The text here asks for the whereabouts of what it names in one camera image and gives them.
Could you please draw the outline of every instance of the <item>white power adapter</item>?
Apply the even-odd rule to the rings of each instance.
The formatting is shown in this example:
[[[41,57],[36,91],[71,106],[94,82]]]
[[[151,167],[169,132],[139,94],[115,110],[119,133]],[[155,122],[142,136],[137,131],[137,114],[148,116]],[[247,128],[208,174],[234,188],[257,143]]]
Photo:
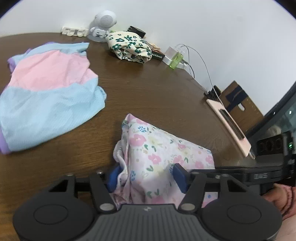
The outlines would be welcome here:
[[[170,65],[170,63],[172,62],[172,58],[176,55],[176,53],[178,53],[177,50],[175,50],[171,46],[168,47],[167,51],[165,52],[163,62],[167,65]],[[177,68],[186,69],[188,66],[189,65],[187,63],[185,63],[185,62],[183,62],[183,60],[181,60],[181,62],[177,65]]]
[[[61,34],[67,36],[77,36],[77,37],[86,37],[88,33],[88,29],[86,28],[69,28],[63,27],[61,30]]]

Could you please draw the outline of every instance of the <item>wooden table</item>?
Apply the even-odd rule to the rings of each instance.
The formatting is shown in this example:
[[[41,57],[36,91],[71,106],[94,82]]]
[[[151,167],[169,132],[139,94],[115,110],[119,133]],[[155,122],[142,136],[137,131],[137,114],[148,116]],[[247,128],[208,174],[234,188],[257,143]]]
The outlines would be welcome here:
[[[10,81],[7,59],[49,41],[89,40],[54,33],[0,38],[0,90]],[[65,173],[83,177],[114,163],[113,148],[128,113],[212,150],[216,166],[241,164],[238,148],[186,71],[172,70],[155,59],[145,64],[120,60],[106,43],[91,42],[87,57],[107,93],[106,107],[69,133],[26,151],[0,155],[1,241],[18,240],[12,215],[40,189]]]

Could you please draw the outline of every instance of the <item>black box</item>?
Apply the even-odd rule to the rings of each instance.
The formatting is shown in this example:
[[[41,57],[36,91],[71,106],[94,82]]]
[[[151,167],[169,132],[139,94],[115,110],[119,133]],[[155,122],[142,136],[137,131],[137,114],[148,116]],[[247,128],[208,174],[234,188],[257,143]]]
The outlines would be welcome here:
[[[165,55],[157,50],[152,50],[152,58],[162,60],[165,57]]]
[[[138,34],[141,38],[144,38],[144,36],[145,36],[145,32],[144,31],[142,31],[141,29],[139,29],[139,28],[136,28],[136,27],[133,27],[133,26],[130,26],[129,28],[128,28],[128,32],[133,32],[133,33],[136,33],[136,34]]]
[[[292,155],[293,137],[290,131],[257,141],[257,156],[283,153]]]

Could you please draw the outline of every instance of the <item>screw head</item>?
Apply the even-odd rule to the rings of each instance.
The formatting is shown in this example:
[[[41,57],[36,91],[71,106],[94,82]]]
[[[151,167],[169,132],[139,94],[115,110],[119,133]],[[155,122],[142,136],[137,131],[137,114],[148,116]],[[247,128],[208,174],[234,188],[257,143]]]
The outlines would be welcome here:
[[[195,209],[195,205],[192,204],[192,203],[184,203],[181,205],[181,208],[184,210],[184,211],[192,211]]]
[[[103,211],[111,211],[114,209],[114,205],[106,202],[100,205],[100,209]]]

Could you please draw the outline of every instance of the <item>pink floral cloth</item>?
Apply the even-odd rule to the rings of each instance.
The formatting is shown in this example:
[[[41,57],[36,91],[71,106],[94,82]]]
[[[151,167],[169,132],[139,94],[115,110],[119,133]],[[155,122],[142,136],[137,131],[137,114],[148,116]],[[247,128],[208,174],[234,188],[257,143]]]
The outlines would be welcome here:
[[[114,148],[113,157],[123,169],[111,194],[117,206],[174,203],[178,207],[184,194],[173,178],[173,165],[179,163],[187,170],[215,168],[210,150],[132,114],[122,123],[122,138]],[[203,206],[217,197],[215,192],[206,193]]]

